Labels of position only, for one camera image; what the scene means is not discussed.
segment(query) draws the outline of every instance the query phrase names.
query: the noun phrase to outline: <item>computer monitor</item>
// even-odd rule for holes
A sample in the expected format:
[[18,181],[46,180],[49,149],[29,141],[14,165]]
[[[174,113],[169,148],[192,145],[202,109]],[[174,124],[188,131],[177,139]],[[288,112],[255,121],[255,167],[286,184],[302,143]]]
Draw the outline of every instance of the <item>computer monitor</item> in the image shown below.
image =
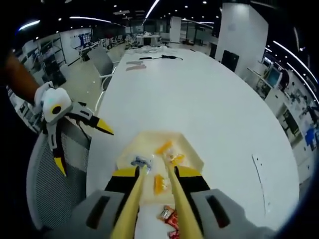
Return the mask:
[[272,86],[277,87],[282,77],[282,73],[277,70],[276,68],[272,67],[270,69],[270,72],[268,73],[268,77],[266,78],[266,81]]

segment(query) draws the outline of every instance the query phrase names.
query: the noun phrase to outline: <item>white table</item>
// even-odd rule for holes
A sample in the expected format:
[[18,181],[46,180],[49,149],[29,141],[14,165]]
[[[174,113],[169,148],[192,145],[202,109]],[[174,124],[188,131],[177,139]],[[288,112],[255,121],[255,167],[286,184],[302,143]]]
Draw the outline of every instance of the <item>white table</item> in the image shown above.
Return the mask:
[[[175,55],[184,60],[145,60],[143,70],[126,71],[140,57]],[[200,52],[174,49],[157,54],[127,52],[101,102],[98,116],[114,130],[92,136],[87,195],[104,190],[115,160],[143,130],[179,131],[204,161],[202,175],[241,205],[248,220],[274,230],[299,199],[297,166],[289,141],[264,101],[238,76]],[[261,184],[252,155],[268,176],[271,212],[264,214]]]
[[150,36],[136,36],[136,38],[140,41],[140,45],[144,45],[144,39],[145,38],[150,38],[151,39],[151,45],[155,45],[158,43],[160,36],[159,35],[150,35]]

